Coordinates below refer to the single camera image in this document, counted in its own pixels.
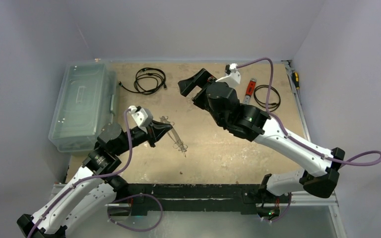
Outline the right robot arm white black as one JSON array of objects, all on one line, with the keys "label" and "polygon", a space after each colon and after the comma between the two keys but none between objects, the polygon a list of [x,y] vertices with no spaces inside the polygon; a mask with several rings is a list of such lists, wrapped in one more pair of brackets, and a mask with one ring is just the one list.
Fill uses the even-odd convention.
[{"label": "right robot arm white black", "polygon": [[236,69],[216,79],[203,68],[191,78],[179,81],[178,86],[184,97],[195,87],[200,87],[192,99],[193,104],[208,111],[219,127],[235,137],[269,147],[300,166],[293,172],[265,175],[257,192],[263,201],[270,202],[277,196],[296,191],[329,198],[339,180],[340,165],[337,162],[344,159],[345,152],[308,142],[282,129],[278,119],[267,112],[242,104],[235,90],[240,82],[241,75]]}]

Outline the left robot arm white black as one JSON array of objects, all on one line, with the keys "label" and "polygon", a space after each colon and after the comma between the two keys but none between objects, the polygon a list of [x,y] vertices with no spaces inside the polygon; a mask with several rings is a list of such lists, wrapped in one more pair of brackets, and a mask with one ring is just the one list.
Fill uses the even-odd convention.
[{"label": "left robot arm white black", "polygon": [[155,146],[165,134],[173,130],[169,123],[145,119],[144,123],[125,130],[118,123],[104,126],[95,149],[83,161],[72,179],[44,207],[34,214],[23,214],[17,225],[26,238],[64,238],[95,209],[108,203],[131,202],[147,195],[133,193],[131,185],[120,176],[119,155],[149,142]]}]

